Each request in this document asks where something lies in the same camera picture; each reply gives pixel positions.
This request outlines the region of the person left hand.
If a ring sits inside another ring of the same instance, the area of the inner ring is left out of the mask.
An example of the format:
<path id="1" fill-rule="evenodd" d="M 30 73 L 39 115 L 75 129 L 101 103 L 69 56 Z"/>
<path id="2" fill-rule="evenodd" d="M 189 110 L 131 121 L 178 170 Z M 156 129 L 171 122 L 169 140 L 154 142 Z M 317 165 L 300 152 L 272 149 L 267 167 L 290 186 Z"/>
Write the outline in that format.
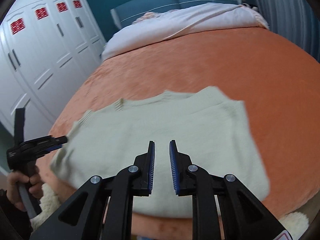
<path id="1" fill-rule="evenodd" d="M 18 190 L 18 183 L 31 183 L 31 187 L 29 192 L 33 197 L 40 200 L 43 197 L 42 185 L 43 182 L 41 180 L 39 174 L 39 168 L 35 166 L 35 173 L 28 177 L 25 174 L 22 174 L 20 171 L 11 172 L 7 176 L 7 198 L 8 200 L 19 210 L 25 211 L 24 204 L 21 200 L 20 193 Z"/>

